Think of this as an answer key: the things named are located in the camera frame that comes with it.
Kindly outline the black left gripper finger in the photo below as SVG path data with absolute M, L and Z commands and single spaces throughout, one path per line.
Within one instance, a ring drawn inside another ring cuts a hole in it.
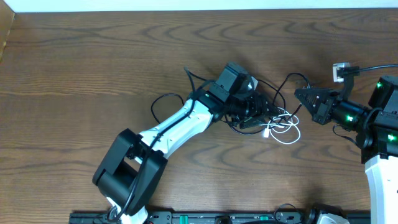
M 264 108 L 264 114 L 266 116 L 278 116 L 280 115 L 280 110 L 277 106 L 274 106 L 272 103 L 266 101 Z
M 252 116 L 245 117 L 239 124 L 240 129 L 254 128 L 263 126 L 266 124 L 266 117 L 264 116 Z

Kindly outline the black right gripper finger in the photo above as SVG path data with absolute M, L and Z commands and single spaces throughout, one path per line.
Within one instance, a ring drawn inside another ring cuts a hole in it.
M 311 115 L 315 115 L 320 106 L 320 99 L 316 96 L 304 96 L 302 99 L 300 99 L 300 102 L 304 105 L 304 107 L 306 107 Z
M 294 95 L 299 100 L 304 100 L 307 97 L 316 98 L 316 96 L 327 99 L 333 98 L 332 93 L 332 89 L 329 88 L 299 88 L 295 90 Z

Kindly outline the black USB cable blue plug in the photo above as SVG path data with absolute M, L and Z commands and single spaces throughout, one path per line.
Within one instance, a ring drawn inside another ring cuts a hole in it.
M 265 80 L 259 80 L 259 84 L 262 86 L 263 91 L 272 91 L 270 96 L 271 102 L 285 110 L 287 109 L 286 98 L 281 92 L 277 91 L 278 86 L 275 86 L 271 82 Z M 161 123 L 167 119 L 167 115 L 170 116 L 172 114 L 173 109 L 178 110 L 177 107 L 183 106 L 185 102 L 186 99 L 177 93 L 166 93 L 159 96 L 152 102 L 150 106 L 150 112 L 154 121 L 156 123 Z

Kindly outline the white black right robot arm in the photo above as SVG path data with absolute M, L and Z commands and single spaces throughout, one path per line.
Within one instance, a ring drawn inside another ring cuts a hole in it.
M 361 150 L 361 162 L 371 196 L 372 223 L 397 223 L 397 77 L 381 76 L 368 106 L 350 101 L 354 76 L 342 79 L 343 89 L 297 89 L 295 97 L 309 111 L 314 122 L 334 122 L 356 132 L 354 144 Z

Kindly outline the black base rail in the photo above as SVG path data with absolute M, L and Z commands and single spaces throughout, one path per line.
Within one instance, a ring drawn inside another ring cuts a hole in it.
M 165 209 L 144 207 L 137 214 L 122 215 L 117 220 L 115 207 L 109 212 L 77 211 L 69 216 L 72 224 L 95 223 L 146 223 L 146 224 L 217 224 L 217 223 L 353 223 L 371 224 L 370 212 L 344 211 L 339 207 L 316 203 L 308 210 L 295 208 L 292 204 L 282 204 L 274 211 L 245 212 L 176 212 Z

